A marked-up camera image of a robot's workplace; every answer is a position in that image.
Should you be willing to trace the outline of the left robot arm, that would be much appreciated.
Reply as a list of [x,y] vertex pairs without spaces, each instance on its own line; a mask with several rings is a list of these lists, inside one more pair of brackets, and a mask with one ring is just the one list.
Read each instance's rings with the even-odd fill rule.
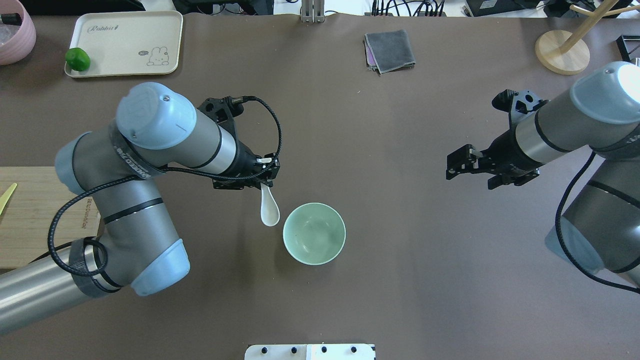
[[253,95],[194,106],[163,84],[133,86],[115,117],[55,156],[55,173],[75,197],[53,216],[46,254],[1,276],[1,333],[19,330],[130,286],[150,296],[182,280],[190,262],[154,178],[185,173],[219,190],[255,188],[260,216],[281,214],[271,193],[281,150],[260,156],[238,138],[234,119]]

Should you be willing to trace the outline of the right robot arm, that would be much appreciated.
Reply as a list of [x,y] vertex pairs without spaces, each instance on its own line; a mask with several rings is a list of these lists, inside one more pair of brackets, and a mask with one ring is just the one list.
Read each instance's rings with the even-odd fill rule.
[[463,145],[446,157],[448,180],[490,175],[487,187],[522,186],[542,166],[582,148],[585,164],[570,180],[545,244],[599,284],[639,292],[639,67],[608,63],[547,100],[506,89],[492,100],[509,128],[489,148]]

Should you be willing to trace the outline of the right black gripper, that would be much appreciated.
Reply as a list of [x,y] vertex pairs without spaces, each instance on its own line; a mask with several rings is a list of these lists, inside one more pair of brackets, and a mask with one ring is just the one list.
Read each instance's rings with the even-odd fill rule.
[[482,152],[463,145],[446,156],[446,180],[460,174],[478,174],[482,169],[493,174],[487,180],[490,191],[506,185],[522,186],[539,176],[541,163],[521,150],[514,130],[507,130]]

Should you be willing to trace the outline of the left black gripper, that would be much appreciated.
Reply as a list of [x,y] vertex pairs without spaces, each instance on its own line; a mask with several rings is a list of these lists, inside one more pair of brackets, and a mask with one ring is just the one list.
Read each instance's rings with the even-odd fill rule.
[[240,191],[245,187],[268,188],[274,186],[274,180],[278,176],[278,170],[266,170],[263,168],[279,167],[280,162],[276,153],[268,153],[264,157],[253,153],[244,143],[237,141],[237,150],[230,168],[219,174],[227,178],[250,177],[241,180],[213,180],[212,186],[217,190]]

